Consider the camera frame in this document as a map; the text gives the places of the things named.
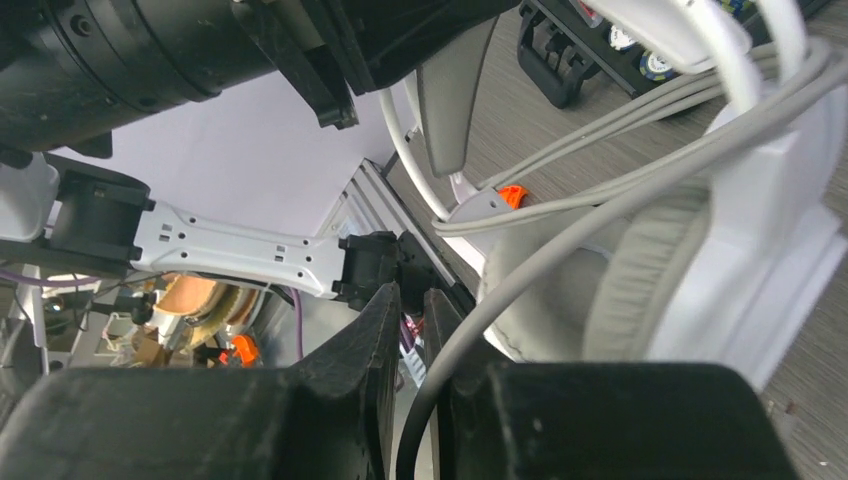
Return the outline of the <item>orange curved plastic piece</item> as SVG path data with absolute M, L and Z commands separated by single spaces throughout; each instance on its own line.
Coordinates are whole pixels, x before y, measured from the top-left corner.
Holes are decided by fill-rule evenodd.
M 505 186 L 500 188 L 498 193 L 512 209 L 521 208 L 524 200 L 529 195 L 529 191 L 521 185 Z

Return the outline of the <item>aluminium slotted rail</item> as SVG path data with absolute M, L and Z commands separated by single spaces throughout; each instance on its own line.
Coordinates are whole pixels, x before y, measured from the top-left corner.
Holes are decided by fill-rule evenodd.
M 392 231 L 397 236 L 409 231 L 424 249 L 440 275 L 453 285 L 459 278 L 444 261 L 441 252 L 427 238 L 400 198 L 383 177 L 378 165 L 363 160 L 341 191 L 333 208 L 318 230 L 319 236 L 364 235 Z

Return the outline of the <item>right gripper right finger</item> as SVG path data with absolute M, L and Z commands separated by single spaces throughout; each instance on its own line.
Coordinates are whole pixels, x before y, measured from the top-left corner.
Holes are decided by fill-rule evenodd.
M 426 435 L 439 479 L 793 479 L 762 404 L 719 365 L 515 363 L 477 339 Z

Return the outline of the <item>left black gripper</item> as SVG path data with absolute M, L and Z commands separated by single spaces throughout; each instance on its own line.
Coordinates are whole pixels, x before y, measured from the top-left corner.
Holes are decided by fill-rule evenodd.
M 319 125 L 510 1 L 5 1 L 1 144 L 108 153 L 115 129 L 277 72 Z

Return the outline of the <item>black poker chip case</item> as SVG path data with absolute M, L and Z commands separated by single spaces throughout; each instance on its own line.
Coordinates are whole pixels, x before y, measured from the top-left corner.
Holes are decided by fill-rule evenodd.
M 580 1 L 524 1 L 519 14 L 519 65 L 559 109 L 575 104 L 583 83 L 601 71 L 632 99 L 678 75 Z

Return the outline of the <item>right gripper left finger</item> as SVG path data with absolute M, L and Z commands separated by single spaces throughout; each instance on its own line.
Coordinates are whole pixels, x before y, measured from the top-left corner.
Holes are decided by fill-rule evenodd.
M 384 479 L 399 288 L 286 368 L 73 368 L 1 433 L 5 479 Z

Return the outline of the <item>white grey headphones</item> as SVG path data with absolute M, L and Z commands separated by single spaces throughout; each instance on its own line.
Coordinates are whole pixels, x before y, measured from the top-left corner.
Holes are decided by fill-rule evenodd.
M 677 77 L 525 159 L 512 176 L 701 103 L 727 99 L 703 136 L 574 196 L 462 220 L 489 234 L 481 303 L 423 383 L 400 442 L 414 470 L 435 394 L 491 333 L 529 358 L 716 360 L 760 384 L 847 248 L 823 206 L 846 143 L 847 58 L 810 37 L 793 1 L 760 1 L 754 46 L 715 1 L 593 1 Z

